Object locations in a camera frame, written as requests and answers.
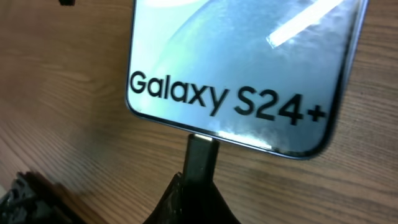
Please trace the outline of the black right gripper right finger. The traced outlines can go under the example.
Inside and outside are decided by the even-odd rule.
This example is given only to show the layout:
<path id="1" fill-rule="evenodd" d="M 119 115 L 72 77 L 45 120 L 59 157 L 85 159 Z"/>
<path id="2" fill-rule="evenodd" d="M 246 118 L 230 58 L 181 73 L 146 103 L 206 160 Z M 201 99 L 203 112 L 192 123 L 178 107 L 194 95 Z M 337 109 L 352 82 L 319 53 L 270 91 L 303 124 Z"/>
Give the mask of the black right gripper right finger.
<path id="1" fill-rule="evenodd" d="M 176 173 L 144 224 L 240 224 L 214 182 L 186 186 Z"/>

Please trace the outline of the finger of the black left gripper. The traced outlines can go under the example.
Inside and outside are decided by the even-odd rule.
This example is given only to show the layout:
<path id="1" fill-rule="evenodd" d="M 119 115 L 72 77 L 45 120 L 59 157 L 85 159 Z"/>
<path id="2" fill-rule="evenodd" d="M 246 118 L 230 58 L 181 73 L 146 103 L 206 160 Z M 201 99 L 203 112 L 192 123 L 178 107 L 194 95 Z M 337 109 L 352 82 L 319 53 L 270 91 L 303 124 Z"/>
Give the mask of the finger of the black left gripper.
<path id="1" fill-rule="evenodd" d="M 58 0 L 62 6 L 74 6 L 75 0 Z"/>

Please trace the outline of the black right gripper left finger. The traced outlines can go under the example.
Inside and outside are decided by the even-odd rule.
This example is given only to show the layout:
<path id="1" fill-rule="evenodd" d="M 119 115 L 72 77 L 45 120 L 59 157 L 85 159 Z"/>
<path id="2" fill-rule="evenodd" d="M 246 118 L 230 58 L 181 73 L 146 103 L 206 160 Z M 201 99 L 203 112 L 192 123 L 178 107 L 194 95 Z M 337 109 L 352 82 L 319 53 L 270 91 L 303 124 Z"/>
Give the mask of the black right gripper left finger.
<path id="1" fill-rule="evenodd" d="M 37 172 L 18 172 L 1 197 L 1 224 L 85 224 Z"/>

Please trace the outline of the Samsung Galaxy smartphone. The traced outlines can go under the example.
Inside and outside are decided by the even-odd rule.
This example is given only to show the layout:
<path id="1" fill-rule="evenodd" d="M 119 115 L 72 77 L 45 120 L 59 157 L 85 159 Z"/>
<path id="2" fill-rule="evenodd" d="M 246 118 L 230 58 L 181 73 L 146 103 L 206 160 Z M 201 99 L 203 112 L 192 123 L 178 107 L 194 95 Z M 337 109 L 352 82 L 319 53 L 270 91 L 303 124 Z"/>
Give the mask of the Samsung Galaxy smartphone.
<path id="1" fill-rule="evenodd" d="M 293 159 L 330 142 L 368 6 L 360 0 L 135 1 L 136 116 Z"/>

